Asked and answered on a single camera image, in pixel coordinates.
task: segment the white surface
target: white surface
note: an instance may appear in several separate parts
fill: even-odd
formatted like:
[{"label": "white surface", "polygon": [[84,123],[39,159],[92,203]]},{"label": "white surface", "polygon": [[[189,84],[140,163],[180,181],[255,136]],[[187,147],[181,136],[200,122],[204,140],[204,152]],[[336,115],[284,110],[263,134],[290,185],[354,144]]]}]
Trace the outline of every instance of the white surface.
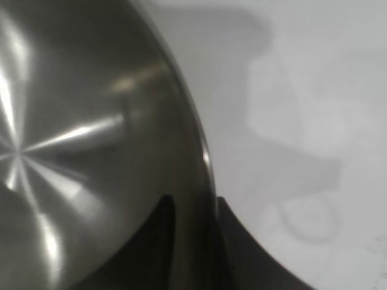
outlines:
[{"label": "white surface", "polygon": [[387,2],[143,3],[256,240],[317,289],[387,289]]}]

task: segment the shiny metal surface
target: shiny metal surface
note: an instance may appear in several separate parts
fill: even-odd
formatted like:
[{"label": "shiny metal surface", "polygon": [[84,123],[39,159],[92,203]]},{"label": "shiny metal surface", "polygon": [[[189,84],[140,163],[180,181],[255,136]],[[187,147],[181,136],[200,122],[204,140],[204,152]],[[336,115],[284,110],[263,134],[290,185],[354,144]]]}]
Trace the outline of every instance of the shiny metal surface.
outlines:
[{"label": "shiny metal surface", "polygon": [[177,204],[172,287],[200,289],[208,154],[126,1],[0,1],[0,114],[0,289],[69,287],[163,194]]}]

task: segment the stainless steel pot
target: stainless steel pot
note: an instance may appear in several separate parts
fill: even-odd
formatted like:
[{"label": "stainless steel pot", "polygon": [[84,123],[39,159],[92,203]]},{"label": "stainless steel pot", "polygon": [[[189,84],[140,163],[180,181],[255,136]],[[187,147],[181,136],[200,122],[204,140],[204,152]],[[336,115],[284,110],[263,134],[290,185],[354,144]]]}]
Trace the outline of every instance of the stainless steel pot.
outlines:
[{"label": "stainless steel pot", "polygon": [[0,40],[0,289],[69,287],[165,194],[177,205],[175,287],[200,289],[208,153],[170,57],[132,5],[1,0]]}]

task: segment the white countertop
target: white countertop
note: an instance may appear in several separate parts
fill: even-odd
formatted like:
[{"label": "white countertop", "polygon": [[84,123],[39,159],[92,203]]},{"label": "white countertop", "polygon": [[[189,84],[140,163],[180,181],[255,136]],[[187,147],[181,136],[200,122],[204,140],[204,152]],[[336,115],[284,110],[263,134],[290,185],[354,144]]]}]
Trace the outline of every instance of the white countertop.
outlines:
[{"label": "white countertop", "polygon": [[318,290],[387,289],[387,2],[141,1],[249,232]]}]

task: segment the metal bowl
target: metal bowl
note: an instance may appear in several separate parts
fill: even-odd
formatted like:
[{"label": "metal bowl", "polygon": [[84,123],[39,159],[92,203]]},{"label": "metal bowl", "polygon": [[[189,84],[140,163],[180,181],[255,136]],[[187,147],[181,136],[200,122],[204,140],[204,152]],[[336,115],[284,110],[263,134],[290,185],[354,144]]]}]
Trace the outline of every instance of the metal bowl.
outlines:
[{"label": "metal bowl", "polygon": [[199,287],[208,153],[170,57],[136,9],[1,0],[0,40],[0,289],[73,285],[163,195],[177,206],[174,275]]}]

